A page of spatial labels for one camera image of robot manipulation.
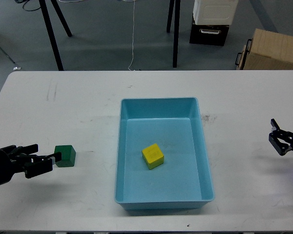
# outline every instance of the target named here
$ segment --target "tray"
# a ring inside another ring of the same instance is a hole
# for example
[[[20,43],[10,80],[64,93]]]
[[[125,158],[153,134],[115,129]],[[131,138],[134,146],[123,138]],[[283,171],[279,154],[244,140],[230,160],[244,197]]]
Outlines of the tray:
[[[141,151],[154,143],[165,161],[149,170]],[[115,201],[132,210],[200,208],[213,199],[197,99],[123,99]]]

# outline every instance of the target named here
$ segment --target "block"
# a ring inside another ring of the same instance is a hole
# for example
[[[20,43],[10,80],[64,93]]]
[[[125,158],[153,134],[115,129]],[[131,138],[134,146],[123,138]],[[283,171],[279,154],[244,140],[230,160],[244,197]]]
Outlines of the block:
[[[76,151],[71,145],[57,145],[54,152],[62,153],[62,160],[56,162],[58,167],[73,167],[75,165]]]
[[[146,162],[149,170],[164,163],[164,154],[160,147],[155,143],[142,150],[142,157]]]

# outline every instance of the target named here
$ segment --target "white table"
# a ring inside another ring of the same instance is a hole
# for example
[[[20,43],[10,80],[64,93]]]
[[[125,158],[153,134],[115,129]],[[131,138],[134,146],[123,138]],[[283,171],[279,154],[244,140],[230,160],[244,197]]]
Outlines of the white table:
[[[201,209],[125,211],[114,201],[120,101],[197,97],[215,188]],[[0,186],[0,230],[293,231],[293,71],[14,72],[0,93],[0,147],[72,144],[72,168]]]

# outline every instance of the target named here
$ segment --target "white cable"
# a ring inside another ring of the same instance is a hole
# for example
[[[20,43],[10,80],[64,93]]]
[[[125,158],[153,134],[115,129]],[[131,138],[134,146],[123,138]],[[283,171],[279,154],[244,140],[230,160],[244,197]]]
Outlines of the white cable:
[[[78,2],[78,1],[85,1],[85,0],[59,0],[59,1],[69,3],[69,2]]]
[[[123,0],[123,1],[127,1],[127,2],[132,2],[133,1],[133,13],[132,13],[132,19],[133,19],[133,27],[132,27],[132,59],[131,59],[131,63],[128,66],[128,70],[131,71],[130,67],[132,66],[132,62],[133,62],[133,42],[134,42],[134,35],[135,35],[135,5],[136,5],[136,0]]]

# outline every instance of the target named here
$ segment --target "black metal leg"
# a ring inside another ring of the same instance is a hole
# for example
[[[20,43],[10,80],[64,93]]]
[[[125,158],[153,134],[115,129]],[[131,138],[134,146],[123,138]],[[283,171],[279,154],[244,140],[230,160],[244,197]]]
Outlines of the black metal leg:
[[[0,50],[5,54],[5,56],[7,56],[11,60],[12,63],[15,63],[13,59],[11,59],[10,56],[8,56],[8,54],[1,48],[1,46],[0,46]]]
[[[180,18],[180,0],[175,0],[174,48],[173,48],[173,56],[172,56],[173,68],[177,67],[177,59],[178,59],[179,18]]]
[[[53,33],[52,24],[51,24],[51,21],[50,21],[47,5],[45,4],[45,0],[39,0],[39,3],[40,3],[42,15],[43,15],[44,23],[45,23],[45,26],[46,26],[47,31],[48,31],[48,35],[49,35],[49,39],[50,39],[50,42],[51,42],[51,46],[52,46],[53,54],[54,54],[54,57],[55,57],[55,61],[56,61],[57,66],[58,66],[58,70],[59,71],[64,71],[62,61],[61,61],[61,57],[60,57],[60,53],[59,53],[59,49],[58,49],[58,46],[57,46],[57,42],[55,40],[55,36],[54,36],[54,33]]]
[[[170,0],[170,2],[169,2],[167,28],[166,28],[166,32],[168,32],[168,33],[170,33],[171,21],[172,21],[172,13],[173,13],[173,10],[174,10],[174,3],[175,3],[175,0]]]
[[[58,14],[58,16],[59,16],[59,18],[60,18],[60,21],[61,21],[61,23],[62,23],[62,25],[63,25],[63,27],[64,27],[64,29],[65,29],[67,35],[68,35],[69,37],[71,37],[71,36],[72,36],[72,33],[71,33],[70,30],[69,30],[69,27],[68,27],[68,25],[67,25],[67,23],[66,23],[66,20],[65,20],[64,15],[63,15],[63,13],[62,13],[62,11],[61,11],[59,5],[58,5],[57,0],[51,0],[51,2],[52,2],[52,5],[53,5],[53,7],[54,7],[56,13]]]

